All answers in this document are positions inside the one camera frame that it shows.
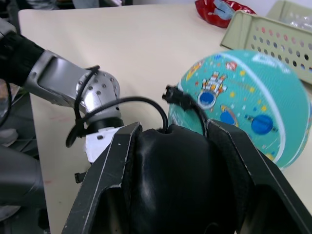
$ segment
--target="red bag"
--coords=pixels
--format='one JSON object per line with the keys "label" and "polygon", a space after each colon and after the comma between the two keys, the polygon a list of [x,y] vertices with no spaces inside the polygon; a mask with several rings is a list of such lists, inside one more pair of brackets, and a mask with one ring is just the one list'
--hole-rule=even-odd
{"label": "red bag", "polygon": [[[226,2],[228,5],[230,5],[230,7],[233,8],[235,11],[244,10],[249,14],[255,14],[255,12],[252,9],[242,4],[239,4],[236,1],[229,0],[223,1]],[[197,0],[195,2],[195,5],[199,15],[208,23],[216,25],[221,28],[227,28],[229,26],[229,23],[231,21],[230,19],[224,20],[221,19],[218,15],[214,14],[214,11],[216,9],[216,6],[214,5],[214,0]]]}

